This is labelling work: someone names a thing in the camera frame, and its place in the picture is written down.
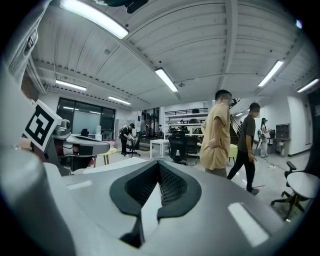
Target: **ceiling light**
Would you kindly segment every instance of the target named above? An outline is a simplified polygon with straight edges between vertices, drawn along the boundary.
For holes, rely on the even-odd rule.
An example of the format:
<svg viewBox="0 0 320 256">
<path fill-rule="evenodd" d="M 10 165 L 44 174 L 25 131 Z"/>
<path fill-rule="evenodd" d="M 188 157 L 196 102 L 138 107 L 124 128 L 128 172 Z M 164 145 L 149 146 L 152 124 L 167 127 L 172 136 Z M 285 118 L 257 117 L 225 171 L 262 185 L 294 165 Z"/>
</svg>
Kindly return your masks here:
<svg viewBox="0 0 320 256">
<path fill-rule="evenodd" d="M 117 102 L 121 102 L 121 103 L 124 103 L 124 104 L 127 104 L 127 105 L 131 105 L 130 102 L 127 102 L 127 101 L 124 101 L 124 100 L 122 100 L 122 99 L 118 99 L 118 98 L 115 98 L 115 97 L 109 96 L 108 99 L 114 100 L 114 101 L 117 101 Z"/>
<path fill-rule="evenodd" d="M 78 14 L 109 31 L 119 39 L 128 35 L 129 31 L 105 13 L 77 0 L 61 0 L 60 7 Z"/>
<path fill-rule="evenodd" d="M 69 86 L 69 87 L 72 87 L 72 88 L 75 88 L 75 89 L 79 89 L 79 90 L 82 90 L 82 91 L 86 91 L 87 90 L 86 87 L 75 85 L 75 84 L 72 84 L 72 83 L 69 83 L 69 82 L 64 82 L 64 81 L 60 81 L 60 80 L 55 80 L 55 82 L 58 85 Z"/>
<path fill-rule="evenodd" d="M 298 93 L 302 93 L 306 89 L 310 88 L 311 86 L 315 85 L 316 83 L 319 82 L 319 79 L 314 79 L 312 82 L 308 83 L 306 86 L 302 87 L 300 90 L 298 90 Z"/>
<path fill-rule="evenodd" d="M 273 68 L 269 71 L 269 73 L 265 76 L 265 78 L 258 84 L 259 87 L 264 86 L 273 76 L 274 74 L 280 69 L 283 61 L 277 60 Z"/>
<path fill-rule="evenodd" d="M 177 92 L 178 89 L 175 87 L 174 83 L 171 81 L 169 76 L 166 74 L 163 68 L 158 68 L 155 70 L 155 73 L 165 82 L 167 86 L 171 89 L 173 92 Z"/>
<path fill-rule="evenodd" d="M 301 23 L 300 20 L 297 19 L 295 25 L 296 25 L 299 29 L 302 29 L 302 23 Z"/>
</svg>

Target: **khaki shirt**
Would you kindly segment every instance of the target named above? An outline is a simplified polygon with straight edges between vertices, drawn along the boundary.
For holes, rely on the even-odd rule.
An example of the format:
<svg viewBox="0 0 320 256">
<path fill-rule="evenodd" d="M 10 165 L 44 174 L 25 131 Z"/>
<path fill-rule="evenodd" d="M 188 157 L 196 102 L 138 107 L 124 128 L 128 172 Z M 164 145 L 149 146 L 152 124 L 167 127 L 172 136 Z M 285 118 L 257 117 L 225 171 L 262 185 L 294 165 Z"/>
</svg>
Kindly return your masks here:
<svg viewBox="0 0 320 256">
<path fill-rule="evenodd" d="M 221 147 L 211 148 L 208 143 L 214 138 L 215 117 L 221 118 L 223 123 L 220 137 Z M 205 129 L 200 150 L 202 166 L 210 170 L 226 168 L 230 150 L 230 110 L 228 105 L 225 103 L 214 105 L 202 127 Z"/>
</svg>

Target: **sneaker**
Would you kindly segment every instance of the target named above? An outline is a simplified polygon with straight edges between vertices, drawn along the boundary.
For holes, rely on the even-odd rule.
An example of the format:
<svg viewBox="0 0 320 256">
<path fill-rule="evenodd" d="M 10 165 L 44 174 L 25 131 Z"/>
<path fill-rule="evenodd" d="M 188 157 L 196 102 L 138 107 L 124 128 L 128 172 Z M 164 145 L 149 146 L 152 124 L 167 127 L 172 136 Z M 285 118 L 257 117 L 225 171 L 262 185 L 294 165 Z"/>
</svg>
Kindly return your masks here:
<svg viewBox="0 0 320 256">
<path fill-rule="evenodd" d="M 260 191 L 259 189 L 257 189 L 257 188 L 253 188 L 253 189 L 252 189 L 252 191 L 251 191 L 250 193 L 251 193 L 252 195 L 254 195 L 254 196 L 255 196 L 256 194 L 258 194 L 258 193 L 259 193 L 259 191 Z"/>
</svg>

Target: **man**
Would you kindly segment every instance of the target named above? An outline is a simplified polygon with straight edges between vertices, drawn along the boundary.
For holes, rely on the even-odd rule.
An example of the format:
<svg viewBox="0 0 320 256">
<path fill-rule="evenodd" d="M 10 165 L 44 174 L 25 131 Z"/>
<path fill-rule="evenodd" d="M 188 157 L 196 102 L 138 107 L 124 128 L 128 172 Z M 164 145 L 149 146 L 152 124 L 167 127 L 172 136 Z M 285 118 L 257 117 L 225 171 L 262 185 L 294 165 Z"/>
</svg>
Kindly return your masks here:
<svg viewBox="0 0 320 256">
<path fill-rule="evenodd" d="M 230 150 L 230 110 L 232 94 L 219 90 L 215 105 L 201 126 L 204 134 L 200 150 L 200 162 L 207 173 L 227 177 L 227 157 Z"/>
<path fill-rule="evenodd" d="M 254 144 L 254 137 L 256 132 L 255 119 L 260 113 L 260 106 L 254 102 L 249 107 L 249 114 L 243 120 L 241 134 L 238 142 L 238 154 L 236 161 L 228 174 L 227 179 L 231 180 L 240 170 L 242 165 L 245 167 L 246 173 L 246 190 L 253 195 L 259 193 L 259 189 L 252 188 L 252 183 L 255 177 L 255 158 L 252 155 L 252 146 Z"/>
<path fill-rule="evenodd" d="M 134 123 L 130 123 L 129 126 L 125 125 L 122 127 L 119 131 L 120 133 L 120 140 L 121 140 L 121 145 L 122 145 L 122 150 L 121 150 L 121 155 L 126 155 L 128 154 L 127 152 L 127 140 L 132 141 L 133 140 L 133 135 L 132 135 L 132 129 L 135 128 Z"/>
</svg>

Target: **office chair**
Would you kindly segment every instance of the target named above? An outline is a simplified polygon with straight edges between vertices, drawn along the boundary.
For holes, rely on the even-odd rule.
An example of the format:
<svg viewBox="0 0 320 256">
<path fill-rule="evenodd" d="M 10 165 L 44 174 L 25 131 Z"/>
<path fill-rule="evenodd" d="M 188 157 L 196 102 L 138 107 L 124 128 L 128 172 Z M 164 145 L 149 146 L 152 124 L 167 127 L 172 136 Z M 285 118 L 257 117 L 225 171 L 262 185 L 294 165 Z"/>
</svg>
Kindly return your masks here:
<svg viewBox="0 0 320 256">
<path fill-rule="evenodd" d="M 188 154 L 195 154 L 195 166 L 198 162 L 198 138 L 196 136 L 186 137 L 186 152 Z"/>
<path fill-rule="evenodd" d="M 188 155 L 187 152 L 187 137 L 184 132 L 178 132 L 176 131 L 172 136 L 169 137 L 169 143 L 170 143 L 170 158 L 173 159 L 173 162 L 177 164 L 187 165 L 186 162 L 183 162 Z"/>
<path fill-rule="evenodd" d="M 128 144 L 126 145 L 126 148 L 129 149 L 130 151 L 127 154 L 125 154 L 124 156 L 131 154 L 131 157 L 133 157 L 134 155 L 139 155 L 139 157 L 141 157 L 141 155 L 135 151 L 140 148 L 140 139 L 141 139 L 141 136 L 138 135 L 138 140 L 137 140 L 136 144 L 134 144 L 134 142 L 131 141 L 131 145 L 128 145 Z"/>
<path fill-rule="evenodd" d="M 285 171 L 285 172 L 284 172 L 285 178 L 287 178 L 289 174 L 291 174 L 293 171 L 295 171 L 295 170 L 297 169 L 297 167 L 295 167 L 295 165 L 294 165 L 292 162 L 290 162 L 290 161 L 287 161 L 286 164 L 289 166 L 289 171 Z M 300 204 L 299 202 L 296 203 L 296 194 L 291 195 L 291 194 L 289 194 L 287 191 L 283 191 L 283 192 L 281 193 L 281 196 L 283 197 L 284 195 L 286 195 L 287 198 L 277 199 L 277 200 L 271 201 L 271 205 L 272 205 L 272 206 L 273 206 L 275 203 L 289 203 L 289 204 L 290 204 L 289 211 L 288 211 L 288 213 L 287 213 L 287 216 L 286 216 L 284 219 L 287 219 L 287 218 L 289 217 L 293 205 L 295 205 L 301 212 L 303 212 L 303 213 L 305 212 L 305 209 L 301 206 L 301 204 Z M 303 202 L 303 201 L 306 201 L 306 200 L 307 200 L 307 198 L 304 198 L 303 196 L 300 196 L 299 198 L 300 198 L 300 200 L 299 200 L 300 202 Z"/>
</svg>

